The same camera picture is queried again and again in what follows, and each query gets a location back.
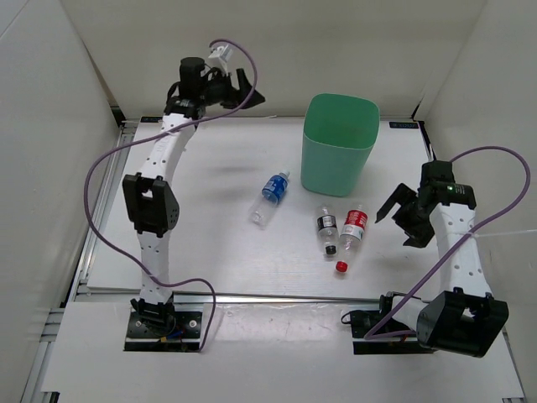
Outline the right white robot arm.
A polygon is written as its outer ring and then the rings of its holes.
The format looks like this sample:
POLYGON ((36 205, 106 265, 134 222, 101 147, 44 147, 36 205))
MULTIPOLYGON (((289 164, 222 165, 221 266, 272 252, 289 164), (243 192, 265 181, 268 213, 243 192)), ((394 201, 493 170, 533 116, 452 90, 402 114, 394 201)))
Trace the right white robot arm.
POLYGON ((452 164, 422 165, 420 186, 399 184, 376 214, 378 221, 394 211, 395 224, 407 236, 405 245, 423 248, 436 241, 440 291, 426 302, 416 297, 424 282, 407 294, 388 296, 391 305, 377 314, 379 331, 394 336, 405 327, 423 348, 483 357, 508 319, 508 305, 493 297, 482 270, 475 229, 476 199, 468 185, 456 183, 452 164))

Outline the blue label water bottle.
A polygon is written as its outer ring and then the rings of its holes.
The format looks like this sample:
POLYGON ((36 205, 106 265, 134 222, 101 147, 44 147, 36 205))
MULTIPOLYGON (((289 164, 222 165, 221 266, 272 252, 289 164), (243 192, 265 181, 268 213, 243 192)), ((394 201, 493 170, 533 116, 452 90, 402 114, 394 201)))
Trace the blue label water bottle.
POLYGON ((289 171, 283 170, 269 178, 251 207, 249 220, 265 228, 283 201, 289 185, 289 171))

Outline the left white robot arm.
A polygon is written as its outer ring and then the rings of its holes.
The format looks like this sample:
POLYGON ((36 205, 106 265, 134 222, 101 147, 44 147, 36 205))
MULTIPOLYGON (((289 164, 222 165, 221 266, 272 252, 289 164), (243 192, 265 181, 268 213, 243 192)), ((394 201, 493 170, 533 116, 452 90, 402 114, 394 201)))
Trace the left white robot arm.
POLYGON ((123 195, 129 221, 137 233, 143 265, 142 285, 131 305, 139 321, 158 336, 176 324, 169 281, 169 239, 177 225, 180 206, 171 181, 185 146, 196 132, 206 109, 248 109, 265 101, 247 79, 244 69, 234 74, 209 67, 199 57, 181 60, 179 81, 168 90, 161 123, 162 138, 133 175, 125 175, 123 195))

